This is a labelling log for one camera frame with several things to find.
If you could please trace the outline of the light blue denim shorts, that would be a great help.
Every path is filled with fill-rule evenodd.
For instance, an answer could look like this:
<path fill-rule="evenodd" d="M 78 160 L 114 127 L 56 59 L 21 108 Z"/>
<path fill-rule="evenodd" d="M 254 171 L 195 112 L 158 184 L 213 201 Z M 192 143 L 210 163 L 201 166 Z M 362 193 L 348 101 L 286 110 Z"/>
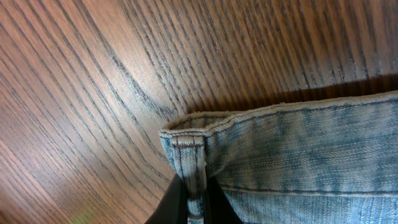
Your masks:
<path fill-rule="evenodd" d="M 244 223 L 396 223 L 397 92 L 192 113 L 161 129 L 203 223 L 215 178 Z"/>

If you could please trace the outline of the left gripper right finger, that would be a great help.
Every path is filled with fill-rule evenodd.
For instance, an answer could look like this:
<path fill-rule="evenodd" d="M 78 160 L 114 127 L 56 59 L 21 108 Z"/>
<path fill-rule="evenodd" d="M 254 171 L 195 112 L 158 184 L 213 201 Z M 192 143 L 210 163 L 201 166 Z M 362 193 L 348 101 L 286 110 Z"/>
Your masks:
<path fill-rule="evenodd" d="M 204 224 L 242 224 L 217 180 L 207 181 L 204 194 Z"/>

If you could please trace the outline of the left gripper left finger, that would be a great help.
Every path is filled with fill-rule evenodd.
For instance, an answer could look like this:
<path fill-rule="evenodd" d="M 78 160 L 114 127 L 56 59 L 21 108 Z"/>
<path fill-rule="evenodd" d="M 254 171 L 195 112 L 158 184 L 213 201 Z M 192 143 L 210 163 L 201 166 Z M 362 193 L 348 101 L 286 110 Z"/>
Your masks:
<path fill-rule="evenodd" d="M 186 186 L 175 174 L 162 200 L 145 224 L 187 224 L 187 198 Z"/>

